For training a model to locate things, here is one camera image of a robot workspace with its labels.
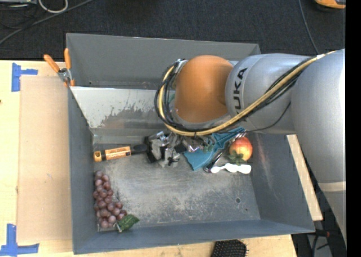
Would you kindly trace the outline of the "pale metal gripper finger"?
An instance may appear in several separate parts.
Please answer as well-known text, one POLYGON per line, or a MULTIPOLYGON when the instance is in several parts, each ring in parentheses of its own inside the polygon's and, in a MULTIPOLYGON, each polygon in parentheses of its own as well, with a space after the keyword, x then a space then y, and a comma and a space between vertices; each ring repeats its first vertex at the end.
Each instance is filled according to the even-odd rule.
POLYGON ((150 147, 153 149, 155 147, 165 147, 169 144, 169 133, 160 131, 148 137, 148 141, 150 143, 150 147))
POLYGON ((164 157, 158 161, 158 164, 162 167, 176 167, 180 160, 180 153, 177 153, 175 149, 165 149, 164 157))

